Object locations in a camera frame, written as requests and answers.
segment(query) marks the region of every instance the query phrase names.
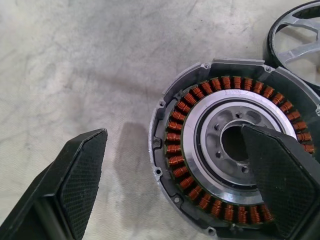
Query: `hub motor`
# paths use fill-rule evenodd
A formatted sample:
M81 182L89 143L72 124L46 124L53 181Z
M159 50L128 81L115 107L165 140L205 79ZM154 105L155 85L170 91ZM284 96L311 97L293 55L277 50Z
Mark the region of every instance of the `hub motor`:
M271 239L265 206L241 135L243 124L292 136L316 155L311 113L318 96L298 77L260 60L213 60L182 72L153 113L149 153L175 209L217 238Z

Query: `textured foam surface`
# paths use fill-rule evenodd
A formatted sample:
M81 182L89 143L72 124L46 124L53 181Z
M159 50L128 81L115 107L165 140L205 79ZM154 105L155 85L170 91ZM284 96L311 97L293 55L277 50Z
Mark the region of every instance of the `textured foam surface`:
M314 202L314 186L276 139L248 128L243 135L252 149L248 155L257 187L279 232L288 237Z
M76 240L83 238L96 200L106 140L102 132L84 143L60 189L64 215Z

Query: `silver metal ring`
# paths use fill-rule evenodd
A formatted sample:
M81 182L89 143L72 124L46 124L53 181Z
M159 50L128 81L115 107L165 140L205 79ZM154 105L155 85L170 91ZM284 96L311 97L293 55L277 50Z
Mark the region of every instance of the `silver metal ring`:
M271 124L274 129L296 138L294 128L286 115L267 98L246 90L222 90L202 98L188 114L182 129L184 157L196 180L211 194L234 204L260 204L263 200L257 189L243 190L221 183L212 174L208 173L208 170L200 161L198 146L196 146L199 124L209 110L227 102L249 103L246 105L247 107L255 111L259 110L260 113L263 113L263 116L268 116L268 124Z

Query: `concrete floor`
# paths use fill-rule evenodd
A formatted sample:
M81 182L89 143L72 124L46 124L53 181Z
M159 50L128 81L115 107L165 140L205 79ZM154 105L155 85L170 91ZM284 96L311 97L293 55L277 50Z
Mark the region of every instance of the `concrete floor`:
M109 137L85 240L206 239L155 184L148 126L196 62L262 58L272 23L306 0L0 1L0 223L65 142Z

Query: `center hole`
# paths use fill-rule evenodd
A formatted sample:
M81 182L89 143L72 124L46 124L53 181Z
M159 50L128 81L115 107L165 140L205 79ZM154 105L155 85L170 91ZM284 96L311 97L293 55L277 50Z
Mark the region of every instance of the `center hole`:
M245 140L240 126L231 126L222 133L222 145L225 152L233 160L242 162L248 159Z

